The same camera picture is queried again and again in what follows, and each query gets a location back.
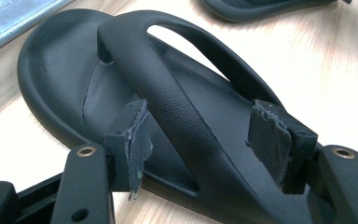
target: black flip-flop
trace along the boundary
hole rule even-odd
[[[254,21],[337,0],[203,0],[216,15],[235,22]]]
[[[183,36],[229,81],[148,35],[151,25]],[[246,146],[252,101],[282,104],[199,27],[156,11],[64,11],[30,34],[18,74],[30,109],[68,147],[103,144],[121,109],[146,99],[153,153],[143,188],[223,222],[311,222],[307,193],[281,193]]]

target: metal grommet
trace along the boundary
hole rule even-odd
[[[97,151],[95,147],[83,147],[77,151],[76,155],[79,157],[88,157],[94,154],[95,151]]]
[[[333,149],[334,154],[344,159],[354,159],[354,154],[351,151],[343,148],[335,148]]]

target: black rubber sandal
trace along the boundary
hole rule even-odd
[[[148,35],[151,25],[186,38],[229,82]],[[222,222],[311,222],[307,192],[281,193],[246,146],[252,101],[282,104],[199,27],[155,11],[64,11],[30,34],[18,74],[30,109],[68,147],[103,145],[122,108],[146,99],[153,153],[143,188]]]
[[[216,15],[235,22],[265,19],[284,12],[329,4],[336,0],[203,0]]]

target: light wood surface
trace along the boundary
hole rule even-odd
[[[248,23],[221,21],[198,0],[75,1],[64,10],[78,7],[112,15],[154,9],[197,24],[250,64],[289,113],[319,134],[320,143],[358,150],[358,0]],[[12,182],[17,191],[60,173],[69,151],[21,97],[17,58],[29,33],[0,48],[0,180]],[[212,67],[171,32],[153,27],[150,33]],[[114,197],[118,223],[213,222],[145,190],[132,202],[127,193]]]

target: cut rubber piece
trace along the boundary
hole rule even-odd
[[[152,25],[183,36],[229,81],[148,35]],[[34,115],[68,147],[103,144],[123,107],[146,99],[143,188],[222,222],[310,223],[307,192],[281,193],[246,146],[252,101],[281,102],[199,27],[156,11],[64,11],[30,34],[18,74]]]
[[[260,20],[284,12],[316,7],[337,0],[203,0],[216,15],[234,22]]]
[[[314,155],[317,140],[318,134],[283,108],[255,100],[248,146],[285,194],[304,193],[304,162]]]

